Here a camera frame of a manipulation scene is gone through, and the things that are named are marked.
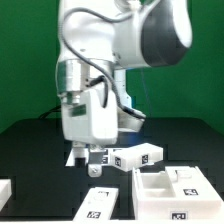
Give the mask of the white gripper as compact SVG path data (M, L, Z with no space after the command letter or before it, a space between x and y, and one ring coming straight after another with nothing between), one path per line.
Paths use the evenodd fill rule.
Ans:
M76 167L86 165L85 144L95 144L88 148L88 175L100 177L104 155L101 146L115 144L118 137L117 103L114 92L109 91L106 108L101 106L95 89L82 92L77 105L63 104L62 126L65 139L77 141L72 145Z

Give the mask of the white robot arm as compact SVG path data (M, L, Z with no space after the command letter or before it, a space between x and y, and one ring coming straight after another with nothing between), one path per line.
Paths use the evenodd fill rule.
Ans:
M64 137L102 175L104 147L146 118L125 99L129 69L177 64L192 44L187 0L60 0L56 87Z

